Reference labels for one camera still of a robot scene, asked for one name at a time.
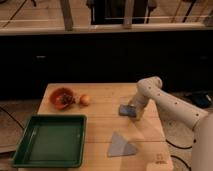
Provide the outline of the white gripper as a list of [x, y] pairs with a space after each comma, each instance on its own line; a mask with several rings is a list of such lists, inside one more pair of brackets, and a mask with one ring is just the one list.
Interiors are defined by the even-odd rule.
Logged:
[[128, 102], [130, 106], [136, 107], [136, 120], [140, 120], [144, 114], [144, 108], [147, 106], [149, 99], [143, 94], [137, 92]]

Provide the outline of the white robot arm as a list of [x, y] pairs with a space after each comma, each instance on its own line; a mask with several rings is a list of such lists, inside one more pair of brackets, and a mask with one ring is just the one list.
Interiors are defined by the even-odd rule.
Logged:
[[158, 76], [140, 79], [130, 104], [142, 111], [152, 99], [182, 121], [194, 132], [191, 171], [213, 171], [213, 113], [163, 91], [162, 86]]

